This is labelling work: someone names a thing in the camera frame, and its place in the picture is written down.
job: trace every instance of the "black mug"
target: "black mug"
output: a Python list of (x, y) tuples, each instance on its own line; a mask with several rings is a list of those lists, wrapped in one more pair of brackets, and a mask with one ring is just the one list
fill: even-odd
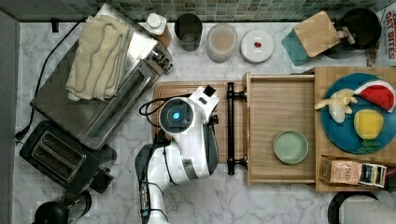
[(202, 22), (193, 14), (184, 14), (175, 22), (175, 33), (180, 46), (186, 51), (195, 51), (201, 42)]

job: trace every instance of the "toy food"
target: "toy food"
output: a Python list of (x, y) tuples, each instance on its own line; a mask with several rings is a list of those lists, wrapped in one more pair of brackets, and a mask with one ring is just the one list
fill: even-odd
[(378, 137), (384, 125), (382, 115), (371, 109), (363, 109), (356, 113), (354, 118), (355, 130), (358, 136), (365, 140), (372, 140)]
[(378, 105), (391, 113), (396, 106), (396, 96), (393, 87), (383, 80), (368, 81), (355, 90), (361, 98)]
[(352, 102), (356, 104), (358, 100), (353, 97), (354, 91), (350, 89), (342, 89), (335, 92), (330, 99), (325, 99), (320, 101), (315, 105), (315, 109), (321, 109), (322, 107), (328, 105), (330, 115), (337, 123), (344, 122), (346, 114), (352, 114), (352, 109), (349, 104)]

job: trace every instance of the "kitchen counter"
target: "kitchen counter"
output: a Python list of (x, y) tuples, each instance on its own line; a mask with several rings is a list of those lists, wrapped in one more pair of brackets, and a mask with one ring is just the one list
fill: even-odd
[[(205, 51), (206, 34), (213, 23), (205, 23), (201, 46), (194, 52), (181, 48), (174, 37), (170, 52), (174, 57), (174, 71), (162, 75), (162, 81), (237, 80), (250, 71), (253, 75), (286, 75), (300, 73), (316, 65), (365, 65), (364, 53), (356, 53), (345, 60), (319, 56), (302, 66), (292, 65), (280, 41), (296, 23), (232, 23), (238, 32), (238, 49), (226, 63), (211, 62)], [(18, 83), (17, 131), (28, 122), (29, 102), (34, 96), (35, 84), (47, 55), (73, 26), (61, 23), (60, 33), (53, 34), (49, 23), (21, 23), (20, 72)], [(49, 59), (47, 78), (64, 54), (78, 38), (82, 25), (66, 39)], [(169, 24), (175, 36), (173, 24)], [(250, 30), (266, 31), (275, 42), (273, 55), (264, 63), (246, 63), (239, 54), (239, 44)], [(105, 194), (91, 190), (93, 205), (90, 212), (75, 223), (125, 224), (141, 223), (134, 158), (140, 148), (150, 143), (150, 126), (137, 108), (152, 98), (146, 92), (119, 131), (110, 140), (118, 152), (111, 169), (115, 177)], [(30, 132), (43, 117), (35, 113)], [(39, 173), (19, 156), (21, 144), (15, 150), (12, 223), (32, 223), (35, 210), (47, 201), (59, 197), (64, 189)], [(238, 167), (236, 175), (227, 175), (226, 164), (205, 179), (191, 181), (184, 186), (172, 187), (165, 192), (165, 203), (170, 223), (327, 223), (327, 208), (334, 194), (315, 193), (307, 185), (260, 184), (248, 187), (246, 171)]]

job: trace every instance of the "toaster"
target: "toaster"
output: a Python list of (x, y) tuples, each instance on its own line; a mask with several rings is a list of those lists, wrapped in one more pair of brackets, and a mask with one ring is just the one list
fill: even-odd
[(24, 143), (20, 155), (42, 174), (70, 192), (87, 188), (103, 194), (113, 176), (117, 152), (108, 145), (91, 150), (52, 121), (41, 121)]
[(65, 84), (78, 47), (76, 42), (31, 101), (35, 110), (91, 149), (101, 149), (143, 92), (160, 75), (173, 68), (173, 59), (167, 48), (138, 23), (123, 17), (108, 4), (102, 6), (96, 17), (101, 15), (124, 21), (134, 31), (127, 52), (127, 72), (117, 95), (105, 101), (92, 99), (74, 102), (67, 98)]

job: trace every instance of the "wooden box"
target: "wooden box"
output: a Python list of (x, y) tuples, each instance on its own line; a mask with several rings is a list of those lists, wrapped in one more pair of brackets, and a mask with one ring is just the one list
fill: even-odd
[[(315, 183), (314, 76), (252, 76), (247, 86), (247, 183)], [(282, 131), (302, 133), (309, 145), (297, 164), (279, 160), (273, 143)]]

